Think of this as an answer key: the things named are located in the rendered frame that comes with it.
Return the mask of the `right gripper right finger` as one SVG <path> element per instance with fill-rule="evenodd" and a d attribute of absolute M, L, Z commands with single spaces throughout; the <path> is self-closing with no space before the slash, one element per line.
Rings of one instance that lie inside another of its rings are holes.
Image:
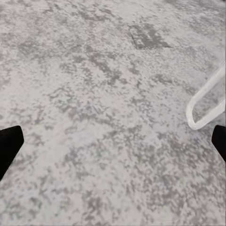
<path fill-rule="evenodd" d="M 215 126 L 211 141 L 226 162 L 226 127 Z"/>

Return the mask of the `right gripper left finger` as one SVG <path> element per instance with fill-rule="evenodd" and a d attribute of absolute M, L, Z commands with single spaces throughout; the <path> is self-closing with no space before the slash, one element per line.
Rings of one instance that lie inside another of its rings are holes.
<path fill-rule="evenodd" d="M 20 125 L 0 130 L 0 181 L 24 144 Z"/>

